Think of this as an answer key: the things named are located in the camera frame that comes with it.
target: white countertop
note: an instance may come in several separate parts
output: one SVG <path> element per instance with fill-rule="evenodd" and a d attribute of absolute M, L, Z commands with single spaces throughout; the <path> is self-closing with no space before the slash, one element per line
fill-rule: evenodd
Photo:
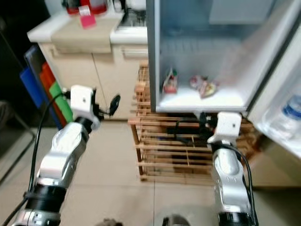
<path fill-rule="evenodd" d="M 31 42 L 51 42 L 51 36 L 54 32 L 59 30 L 67 24 L 73 16 L 68 15 L 66 11 L 59 12 L 53 15 L 48 20 L 39 24 L 27 33 Z M 111 6 L 108 12 L 101 16 L 102 18 L 120 18 L 122 13 L 116 13 Z M 110 34 L 111 44 L 144 44 L 147 45 L 147 29 L 146 28 L 114 28 Z"/>

